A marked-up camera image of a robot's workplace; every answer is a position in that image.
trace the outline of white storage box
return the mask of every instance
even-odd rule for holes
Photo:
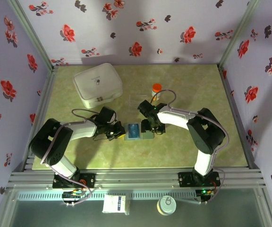
[[[73,83],[88,109],[111,102],[122,95],[121,79],[109,63],[76,74]]]

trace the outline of blue object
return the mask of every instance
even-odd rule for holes
[[[140,131],[138,124],[128,124],[128,137],[129,138],[140,138]]]

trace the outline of box lid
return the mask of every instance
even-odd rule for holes
[[[116,89],[122,89],[121,79],[109,63],[76,74],[73,82],[83,100],[110,96]]]

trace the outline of green tabletop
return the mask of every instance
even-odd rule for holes
[[[74,108],[84,108],[73,84],[73,77],[91,66],[63,66],[56,75],[46,120],[54,118],[60,122],[80,121],[71,114]],[[173,107],[199,111],[208,108],[224,126],[230,136],[229,145],[219,152],[216,166],[247,166],[238,132],[216,65],[120,65],[114,66],[123,83],[123,95],[105,105],[117,112],[124,125],[141,122],[144,117],[136,110],[143,98],[151,99],[154,83],[172,89],[177,94]],[[159,102],[168,103],[173,98],[163,92]],[[91,110],[99,112],[98,106]],[[92,114],[78,112],[86,117]],[[156,135],[153,140],[93,141],[92,138],[73,140],[65,155],[78,168],[148,168],[148,167],[192,167],[197,158],[197,148],[183,128],[167,125],[166,133]],[[33,169],[46,169],[35,158]]]

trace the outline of orange bottle cap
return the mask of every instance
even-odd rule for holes
[[[153,85],[153,92],[160,92],[162,90],[161,84],[154,84]]]

